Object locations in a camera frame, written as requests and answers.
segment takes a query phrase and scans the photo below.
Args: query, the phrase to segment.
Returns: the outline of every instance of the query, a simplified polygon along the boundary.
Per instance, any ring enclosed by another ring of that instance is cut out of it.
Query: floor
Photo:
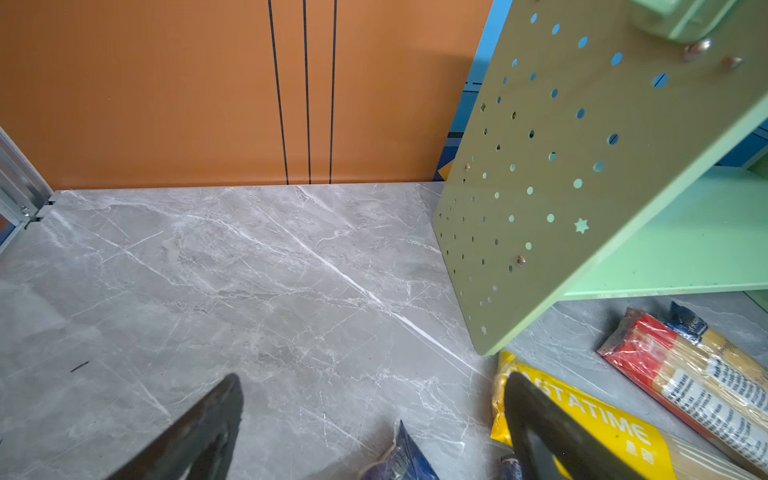
[[[355,478],[398,419],[444,480],[497,478],[495,358],[437,249],[441,188],[65,191],[0,263],[0,478],[103,478],[229,372],[229,478]],[[677,300],[768,361],[743,293]],[[508,348],[711,451],[594,354],[628,305],[669,301],[558,303]]]

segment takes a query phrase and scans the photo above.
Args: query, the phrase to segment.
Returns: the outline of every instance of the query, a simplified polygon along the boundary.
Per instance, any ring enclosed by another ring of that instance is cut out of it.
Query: spaghetti package
[[[493,382],[495,414],[491,438],[513,446],[504,414],[504,391],[511,372],[520,372],[614,455],[652,480],[756,480],[741,468],[662,432],[501,352]],[[567,475],[561,465],[561,472]]]
[[[705,356],[711,359],[717,357],[747,379],[764,389],[768,388],[768,369],[729,342],[715,329],[710,328],[707,322],[696,313],[672,302],[670,320],[664,324],[688,340]]]
[[[714,350],[628,309],[598,352],[739,465],[768,479],[768,393]]]

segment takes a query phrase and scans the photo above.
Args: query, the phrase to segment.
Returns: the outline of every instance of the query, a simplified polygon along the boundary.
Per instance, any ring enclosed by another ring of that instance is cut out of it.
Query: star-shaped hole
[[[579,218],[578,222],[574,223],[574,225],[576,226],[576,231],[579,232],[579,233],[584,234],[585,231],[589,230],[589,226],[587,225],[587,221],[582,219],[582,218]]]

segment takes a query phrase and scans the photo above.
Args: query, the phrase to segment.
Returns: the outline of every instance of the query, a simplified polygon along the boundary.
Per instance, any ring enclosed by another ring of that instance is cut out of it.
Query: black mark
[[[306,85],[306,161],[312,184],[312,147],[310,145],[310,61],[306,51],[306,0],[304,0],[304,83]]]
[[[80,367],[82,367],[82,366],[86,366],[88,363],[91,363],[91,360],[88,360],[88,361],[87,361],[87,362],[85,362],[85,363],[81,363],[80,365],[78,365],[78,366],[74,367],[74,368],[73,368],[72,370],[70,370],[69,372],[70,372],[70,373],[72,373],[72,372],[74,372],[75,370],[79,369]]]
[[[331,151],[328,162],[328,183],[331,183],[333,172],[333,97],[336,93],[336,13],[339,11],[338,0],[333,0],[333,63],[331,64]]]
[[[280,75],[277,73],[277,46],[275,44],[275,24],[272,19],[272,0],[267,0],[270,7],[270,28],[272,29],[272,56],[275,59],[275,83],[277,84],[277,110],[280,112],[280,134],[283,136],[283,162],[286,166],[286,185],[288,184],[288,156],[286,155],[286,132],[283,128],[283,102],[280,100]]]

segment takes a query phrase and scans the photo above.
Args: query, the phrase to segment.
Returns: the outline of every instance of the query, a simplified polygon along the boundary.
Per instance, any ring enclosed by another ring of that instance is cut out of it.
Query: screw
[[[728,55],[723,59],[723,65],[733,70],[734,68],[738,67],[744,63],[744,59],[741,57],[734,57],[732,55]]]
[[[683,49],[683,60],[694,61],[704,54],[712,46],[711,38],[695,41]]]

